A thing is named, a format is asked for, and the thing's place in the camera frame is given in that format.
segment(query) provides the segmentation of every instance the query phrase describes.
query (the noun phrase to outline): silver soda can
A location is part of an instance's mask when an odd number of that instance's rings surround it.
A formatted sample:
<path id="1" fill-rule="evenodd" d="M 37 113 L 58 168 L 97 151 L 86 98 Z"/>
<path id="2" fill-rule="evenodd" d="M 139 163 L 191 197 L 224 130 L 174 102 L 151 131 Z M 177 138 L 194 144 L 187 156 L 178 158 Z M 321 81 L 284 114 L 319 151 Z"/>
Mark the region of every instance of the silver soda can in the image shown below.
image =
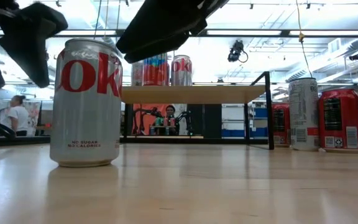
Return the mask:
<path id="1" fill-rule="evenodd" d="M 132 86 L 142 86 L 142 79 L 144 75 L 143 60 L 132 63 L 131 78 Z"/>
<path id="2" fill-rule="evenodd" d="M 68 40 L 57 59 L 50 158 L 67 167 L 110 164 L 119 155 L 121 89 L 110 45 Z"/>
<path id="3" fill-rule="evenodd" d="M 290 93 L 291 147 L 302 151 L 317 151 L 320 143 L 316 79 L 292 80 L 288 91 Z"/>
<path id="4" fill-rule="evenodd" d="M 193 65 L 189 56 L 174 56 L 171 65 L 171 82 L 173 86 L 191 86 L 191 76 L 193 74 Z"/>

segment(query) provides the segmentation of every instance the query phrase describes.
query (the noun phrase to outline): white t-shirt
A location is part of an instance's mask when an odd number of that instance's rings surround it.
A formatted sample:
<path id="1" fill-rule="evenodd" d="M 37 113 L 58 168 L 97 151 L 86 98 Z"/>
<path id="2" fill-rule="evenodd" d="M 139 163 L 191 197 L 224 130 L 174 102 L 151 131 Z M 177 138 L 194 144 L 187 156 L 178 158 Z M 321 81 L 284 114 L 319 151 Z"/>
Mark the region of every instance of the white t-shirt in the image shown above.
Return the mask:
<path id="1" fill-rule="evenodd" d="M 16 131 L 26 131 L 29 128 L 27 121 L 29 118 L 29 112 L 27 112 L 27 110 L 23 106 L 14 106 L 10 108 L 7 116 L 17 119 Z"/>

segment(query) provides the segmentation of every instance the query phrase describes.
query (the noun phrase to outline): ceiling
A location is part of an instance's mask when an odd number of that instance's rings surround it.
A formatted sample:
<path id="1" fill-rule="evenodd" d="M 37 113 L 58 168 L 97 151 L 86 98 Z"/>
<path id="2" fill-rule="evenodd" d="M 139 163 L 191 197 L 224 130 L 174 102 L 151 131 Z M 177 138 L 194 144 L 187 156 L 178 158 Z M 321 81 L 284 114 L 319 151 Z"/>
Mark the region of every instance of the ceiling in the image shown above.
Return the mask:
<path id="1" fill-rule="evenodd" d="M 32 0 L 17 0 L 21 7 L 32 4 Z M 97 0 L 56 0 L 40 1 L 62 12 L 69 24 L 69 29 L 93 29 L 98 15 Z M 358 29 L 358 0 L 299 0 L 300 24 L 302 29 Z M 98 24 L 105 29 L 125 29 L 143 1 L 125 0 L 101 1 L 100 20 Z M 209 29 L 299 29 L 298 13 L 295 0 L 230 0 L 223 8 L 217 10 L 207 20 Z M 64 48 L 70 38 L 53 37 L 47 40 L 47 52 L 50 54 L 48 65 L 51 71 L 56 66 L 56 55 Z M 236 40 L 242 40 L 249 55 L 246 63 L 229 63 L 227 55 Z M 326 54 L 328 44 L 333 38 L 306 38 L 305 54 L 308 60 Z M 341 39 L 342 43 L 353 41 Z M 224 78 L 225 82 L 252 82 L 263 71 L 273 71 L 273 82 L 284 82 L 296 68 L 304 67 L 305 59 L 297 38 L 236 38 L 236 37 L 192 37 L 177 51 L 170 55 L 189 55 L 193 61 L 194 82 L 215 82 Z M 0 49 L 0 60 L 10 61 L 9 56 Z M 323 67 L 313 69 L 317 77 L 324 78 L 349 68 L 344 57 L 331 60 Z M 6 80 L 23 79 L 25 75 L 14 62 L 6 63 L 4 75 Z M 131 65 L 123 62 L 124 82 L 130 81 Z M 353 72 L 351 78 L 357 78 Z"/>

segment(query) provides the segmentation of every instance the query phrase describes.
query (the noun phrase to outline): red coke logo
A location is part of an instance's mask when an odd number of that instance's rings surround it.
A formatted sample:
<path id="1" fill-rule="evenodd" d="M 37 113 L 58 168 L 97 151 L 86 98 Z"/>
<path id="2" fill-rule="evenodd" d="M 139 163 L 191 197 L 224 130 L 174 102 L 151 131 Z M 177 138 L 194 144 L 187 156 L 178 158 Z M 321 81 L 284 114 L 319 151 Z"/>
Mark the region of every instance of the red coke logo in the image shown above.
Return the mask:
<path id="1" fill-rule="evenodd" d="M 83 79 L 80 87 L 74 89 L 70 84 L 70 75 L 71 68 L 75 63 L 79 63 L 83 71 Z M 120 69 L 121 63 L 117 57 L 113 57 L 113 64 L 117 68 L 113 71 L 110 76 L 108 75 L 109 68 L 109 55 L 104 53 L 99 53 L 99 70 L 96 75 L 96 70 L 93 68 L 92 64 L 84 60 L 71 60 L 67 62 L 62 70 L 61 82 L 57 87 L 59 90 L 61 87 L 66 91 L 79 93 L 82 91 L 89 90 L 95 83 L 96 78 L 98 79 L 97 92 L 106 94 L 108 86 L 111 87 L 112 93 L 116 97 L 121 97 L 122 92 L 122 69 Z M 116 83 L 116 77 L 119 75 L 119 86 Z"/>
<path id="2" fill-rule="evenodd" d="M 173 71 L 191 72 L 191 62 L 188 60 L 186 61 L 184 58 L 181 58 L 180 60 L 177 60 L 173 63 Z"/>

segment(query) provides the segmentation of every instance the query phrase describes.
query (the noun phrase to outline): wooden shelf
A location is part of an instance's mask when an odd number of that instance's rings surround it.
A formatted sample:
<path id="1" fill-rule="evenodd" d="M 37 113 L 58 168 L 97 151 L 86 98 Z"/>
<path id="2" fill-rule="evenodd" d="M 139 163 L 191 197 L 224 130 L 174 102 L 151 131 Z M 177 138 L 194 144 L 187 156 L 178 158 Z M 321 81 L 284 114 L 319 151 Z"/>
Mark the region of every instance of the wooden shelf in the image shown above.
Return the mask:
<path id="1" fill-rule="evenodd" d="M 122 101 L 128 104 L 248 103 L 264 93 L 264 86 L 125 86 Z"/>

